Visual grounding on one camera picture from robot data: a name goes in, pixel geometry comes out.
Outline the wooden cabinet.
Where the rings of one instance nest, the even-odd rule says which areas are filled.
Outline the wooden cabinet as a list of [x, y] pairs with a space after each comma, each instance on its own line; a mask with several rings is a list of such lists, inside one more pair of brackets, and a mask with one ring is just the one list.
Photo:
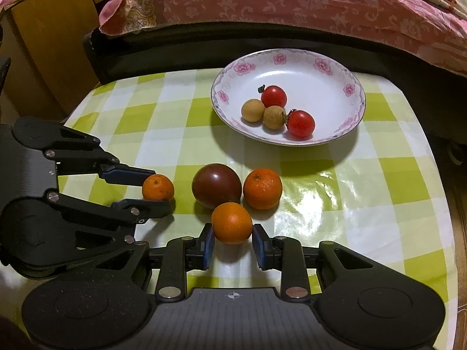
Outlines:
[[1, 10], [4, 91], [20, 116], [66, 118], [98, 84], [83, 40], [108, 0], [15, 0]]

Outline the pink floral bed quilt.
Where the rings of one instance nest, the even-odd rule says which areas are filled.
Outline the pink floral bed quilt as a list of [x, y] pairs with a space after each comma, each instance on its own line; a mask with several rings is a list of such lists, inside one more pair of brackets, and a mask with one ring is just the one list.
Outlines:
[[466, 0], [111, 0], [99, 16], [110, 36], [216, 21], [353, 36], [466, 74]]

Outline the dark purple tomato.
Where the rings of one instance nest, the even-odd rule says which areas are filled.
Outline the dark purple tomato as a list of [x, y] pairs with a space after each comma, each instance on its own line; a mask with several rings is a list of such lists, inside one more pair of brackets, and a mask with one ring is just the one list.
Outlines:
[[226, 202], [239, 203], [242, 185], [232, 168], [224, 164], [208, 164], [195, 174], [191, 191], [199, 204], [215, 209]]

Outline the red cherry tomato with stem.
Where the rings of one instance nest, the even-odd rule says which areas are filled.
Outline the red cherry tomato with stem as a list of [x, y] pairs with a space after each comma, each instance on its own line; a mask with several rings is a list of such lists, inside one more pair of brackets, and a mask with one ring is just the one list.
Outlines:
[[271, 106], [284, 108], [287, 104], [287, 94], [277, 85], [262, 85], [258, 88], [258, 93], [260, 93], [260, 99], [265, 108]]

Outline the green checkered tablecloth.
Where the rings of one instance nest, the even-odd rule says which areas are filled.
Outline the green checkered tablecloth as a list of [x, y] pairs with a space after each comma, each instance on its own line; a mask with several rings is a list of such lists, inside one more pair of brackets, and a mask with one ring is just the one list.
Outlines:
[[450, 234], [397, 91], [334, 66], [156, 73], [1, 127], [1, 261], [44, 349], [447, 348]]

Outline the light brown longan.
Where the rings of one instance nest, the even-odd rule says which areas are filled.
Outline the light brown longan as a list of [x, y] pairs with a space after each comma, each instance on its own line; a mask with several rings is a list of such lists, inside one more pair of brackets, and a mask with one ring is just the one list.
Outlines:
[[257, 123], [263, 119], [265, 106], [260, 99], [249, 99], [241, 107], [241, 117], [248, 123]]

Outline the dark bed frame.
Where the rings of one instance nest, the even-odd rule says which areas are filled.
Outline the dark bed frame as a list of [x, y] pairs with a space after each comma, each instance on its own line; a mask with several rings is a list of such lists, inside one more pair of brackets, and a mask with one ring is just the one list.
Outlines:
[[408, 51], [371, 40], [283, 24], [213, 22], [175, 24], [119, 36], [95, 29], [83, 48], [102, 84], [164, 71], [224, 67], [256, 51], [296, 48], [326, 55], [349, 70], [392, 81], [444, 81], [466, 87], [466, 77], [436, 66]]

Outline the orange tomato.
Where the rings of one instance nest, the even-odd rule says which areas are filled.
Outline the orange tomato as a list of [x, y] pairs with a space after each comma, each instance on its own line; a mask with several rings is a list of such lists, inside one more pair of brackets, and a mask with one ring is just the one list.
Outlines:
[[244, 243], [252, 234], [252, 219], [240, 204], [226, 202], [217, 206], [211, 214], [216, 239], [227, 245]]

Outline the white floral plate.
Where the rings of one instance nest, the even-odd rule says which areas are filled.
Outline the white floral plate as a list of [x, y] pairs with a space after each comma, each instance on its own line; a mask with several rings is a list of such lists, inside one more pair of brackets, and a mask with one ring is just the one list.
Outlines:
[[[285, 111], [305, 111], [315, 129], [299, 140], [287, 128], [249, 123], [241, 107], [260, 98], [260, 87], [276, 85], [287, 97]], [[210, 99], [228, 127], [251, 139], [277, 146], [317, 146], [349, 134], [363, 119], [367, 99], [363, 86], [338, 61], [316, 52], [278, 48], [245, 55], [224, 67], [213, 81]]]

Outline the small orange mandarin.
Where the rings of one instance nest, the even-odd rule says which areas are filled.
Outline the small orange mandarin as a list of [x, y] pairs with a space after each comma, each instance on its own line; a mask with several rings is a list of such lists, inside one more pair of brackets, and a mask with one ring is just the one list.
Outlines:
[[151, 175], [142, 184], [142, 196], [145, 200], [171, 202], [174, 195], [174, 185], [165, 175]]

